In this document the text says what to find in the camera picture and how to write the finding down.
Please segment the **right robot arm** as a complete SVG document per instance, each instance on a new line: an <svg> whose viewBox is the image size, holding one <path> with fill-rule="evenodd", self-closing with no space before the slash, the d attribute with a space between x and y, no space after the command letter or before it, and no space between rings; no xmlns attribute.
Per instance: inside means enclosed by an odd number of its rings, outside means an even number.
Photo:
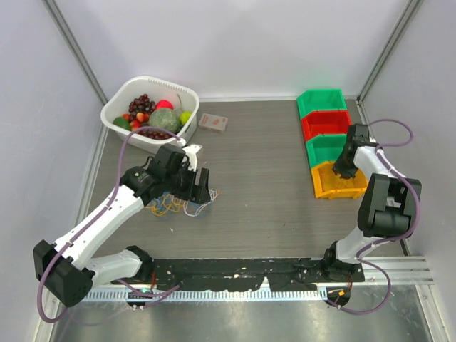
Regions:
<svg viewBox="0 0 456 342"><path fill-rule="evenodd" d="M356 228L325 251L321 272L329 281L354 276L362 257L382 244L409 237L420 218L421 182L397 171L363 124L348 126L346 143L333 166L333 172L347 180L357 171L366 177L367 188Z"/></svg>

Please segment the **yellow storage bin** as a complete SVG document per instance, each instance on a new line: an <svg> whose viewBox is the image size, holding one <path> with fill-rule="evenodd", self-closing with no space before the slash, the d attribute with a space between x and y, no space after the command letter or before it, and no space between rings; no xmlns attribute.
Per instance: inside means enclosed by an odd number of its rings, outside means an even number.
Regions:
<svg viewBox="0 0 456 342"><path fill-rule="evenodd" d="M338 198L357 199L367 189L368 180L358 170L353 179L343 179L333 171L334 162L328 161L311 168L315 198L334 200Z"/></svg>

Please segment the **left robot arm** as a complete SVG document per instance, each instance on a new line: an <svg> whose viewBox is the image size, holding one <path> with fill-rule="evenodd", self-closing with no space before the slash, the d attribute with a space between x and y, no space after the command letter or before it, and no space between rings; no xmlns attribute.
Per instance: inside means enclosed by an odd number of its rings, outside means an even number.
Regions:
<svg viewBox="0 0 456 342"><path fill-rule="evenodd" d="M100 258L94 254L123 223L164 193L207 204L209 170L198 169L200 154L201 145L161 146L146 164L126 170L108 197L71 231L52 244L40 241L33 249L38 288L72 307L97 286L122 279L149 281L154 261L137 246Z"/></svg>

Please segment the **lime green fruit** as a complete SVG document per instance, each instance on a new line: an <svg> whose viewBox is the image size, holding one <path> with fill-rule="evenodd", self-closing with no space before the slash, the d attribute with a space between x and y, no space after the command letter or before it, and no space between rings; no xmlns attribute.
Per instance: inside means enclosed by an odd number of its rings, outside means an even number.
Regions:
<svg viewBox="0 0 456 342"><path fill-rule="evenodd" d="M185 125L188 120L191 118L192 112L190 111L185 111L180 113L180 124Z"/></svg>

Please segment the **dark red grape bunch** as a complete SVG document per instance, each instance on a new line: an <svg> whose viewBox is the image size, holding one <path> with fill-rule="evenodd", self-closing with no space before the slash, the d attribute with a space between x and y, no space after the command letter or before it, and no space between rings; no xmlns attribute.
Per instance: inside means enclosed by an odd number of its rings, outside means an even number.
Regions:
<svg viewBox="0 0 456 342"><path fill-rule="evenodd" d="M152 113L155 110L156 102L151 100L148 94L143 94L133 99L128 107L128 112L133 113Z"/></svg>

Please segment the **green storage bin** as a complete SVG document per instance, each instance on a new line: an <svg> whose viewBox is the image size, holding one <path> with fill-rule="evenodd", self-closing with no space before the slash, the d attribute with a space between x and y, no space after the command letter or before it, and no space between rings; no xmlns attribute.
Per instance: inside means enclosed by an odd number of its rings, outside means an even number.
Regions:
<svg viewBox="0 0 456 342"><path fill-rule="evenodd" d="M346 134L317 135L306 142L310 168L328 161L335 162L346 144Z"/></svg>
<svg viewBox="0 0 456 342"><path fill-rule="evenodd" d="M313 111L345 110L347 108L341 89L312 89L302 93L297 99L300 119Z"/></svg>

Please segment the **green round melon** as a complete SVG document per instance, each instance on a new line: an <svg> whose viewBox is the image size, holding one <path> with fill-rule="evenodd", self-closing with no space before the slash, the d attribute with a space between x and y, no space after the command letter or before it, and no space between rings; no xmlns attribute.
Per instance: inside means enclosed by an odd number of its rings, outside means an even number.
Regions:
<svg viewBox="0 0 456 342"><path fill-rule="evenodd" d="M155 110L149 118L149 126L164 128L172 133L178 133L181 128L180 117L169 108Z"/></svg>

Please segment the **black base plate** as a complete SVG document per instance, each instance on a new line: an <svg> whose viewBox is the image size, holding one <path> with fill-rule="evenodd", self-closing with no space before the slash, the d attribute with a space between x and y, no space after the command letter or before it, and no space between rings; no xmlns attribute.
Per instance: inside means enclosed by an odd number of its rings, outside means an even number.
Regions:
<svg viewBox="0 0 456 342"><path fill-rule="evenodd" d="M267 280L272 291L314 289L317 283L360 283L362 266L328 264L312 258L156 259L145 271L124 279L167 291L257 291Z"/></svg>

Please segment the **red pink fruit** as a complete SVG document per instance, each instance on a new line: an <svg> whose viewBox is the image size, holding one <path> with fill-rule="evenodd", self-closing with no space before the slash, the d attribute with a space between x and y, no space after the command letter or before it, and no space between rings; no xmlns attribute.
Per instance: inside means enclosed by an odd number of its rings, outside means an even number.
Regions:
<svg viewBox="0 0 456 342"><path fill-rule="evenodd" d="M174 109L174 106L173 104L168 101L168 100L159 100L158 102L156 102L155 104L155 109L158 110L158 109L170 109L170 110L173 110Z"/></svg>

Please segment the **red strawberries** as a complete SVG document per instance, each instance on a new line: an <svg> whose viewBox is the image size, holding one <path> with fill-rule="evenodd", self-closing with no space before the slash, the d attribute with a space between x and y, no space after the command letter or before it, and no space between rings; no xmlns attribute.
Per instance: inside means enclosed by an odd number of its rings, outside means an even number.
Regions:
<svg viewBox="0 0 456 342"><path fill-rule="evenodd" d="M123 127L129 131L147 126L150 118L150 116L144 112L130 114L124 113L120 117L125 121L125 123L123 123Z"/></svg>

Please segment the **red playing card box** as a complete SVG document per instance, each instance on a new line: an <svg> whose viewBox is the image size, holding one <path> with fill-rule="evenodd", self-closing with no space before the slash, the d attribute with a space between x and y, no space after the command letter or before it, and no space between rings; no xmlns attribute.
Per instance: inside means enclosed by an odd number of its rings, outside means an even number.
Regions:
<svg viewBox="0 0 456 342"><path fill-rule="evenodd" d="M203 130L215 133L224 133L227 127L228 118L220 115L203 113L198 125Z"/></svg>

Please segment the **near green storage bin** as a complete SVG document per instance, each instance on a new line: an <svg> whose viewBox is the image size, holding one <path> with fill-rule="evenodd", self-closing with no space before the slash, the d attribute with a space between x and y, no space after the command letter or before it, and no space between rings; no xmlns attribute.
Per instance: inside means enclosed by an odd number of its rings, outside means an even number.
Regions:
<svg viewBox="0 0 456 342"><path fill-rule="evenodd" d="M306 142L310 168L328 161L335 162L346 144L346 134L317 135Z"/></svg>

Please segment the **white plastic basket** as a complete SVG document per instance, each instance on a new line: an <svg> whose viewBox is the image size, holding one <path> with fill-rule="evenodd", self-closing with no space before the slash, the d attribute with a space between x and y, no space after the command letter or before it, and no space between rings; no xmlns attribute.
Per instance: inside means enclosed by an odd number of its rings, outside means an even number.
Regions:
<svg viewBox="0 0 456 342"><path fill-rule="evenodd" d="M124 140L127 134L132 131L116 127L113 121L124 113L130 114L128 112L130 102L143 94L148 94L149 98L155 102L159 100L170 101L174 106L173 111L179 116L181 112L185 111L192 112L192 116L185 125L181 125L178 133L172 133L164 128L147 124L148 129L134 134L128 143L152 154L156 153L159 146L165 143L177 145L177 141L181 139L188 143L197 126L196 114L200 106L198 95L182 85L152 76L131 78L120 87L120 90L101 110L100 119L104 126L113 130L121 140Z"/></svg>

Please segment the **green avocado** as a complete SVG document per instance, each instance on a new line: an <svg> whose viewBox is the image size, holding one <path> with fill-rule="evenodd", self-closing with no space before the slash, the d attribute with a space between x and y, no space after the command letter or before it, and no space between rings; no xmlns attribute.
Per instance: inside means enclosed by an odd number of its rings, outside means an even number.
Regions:
<svg viewBox="0 0 456 342"><path fill-rule="evenodd" d="M113 124L116 127L122 128L127 131L131 131L130 122L128 121L128 119L125 119L124 117L117 117L116 119L114 119Z"/></svg>

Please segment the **far green storage bin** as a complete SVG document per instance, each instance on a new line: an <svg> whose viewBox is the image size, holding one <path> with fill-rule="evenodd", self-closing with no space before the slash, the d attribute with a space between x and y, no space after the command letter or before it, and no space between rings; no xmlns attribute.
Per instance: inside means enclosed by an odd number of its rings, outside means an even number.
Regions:
<svg viewBox="0 0 456 342"><path fill-rule="evenodd" d="M302 93L297 99L300 119L313 111L345 110L347 108L341 89L312 89Z"/></svg>

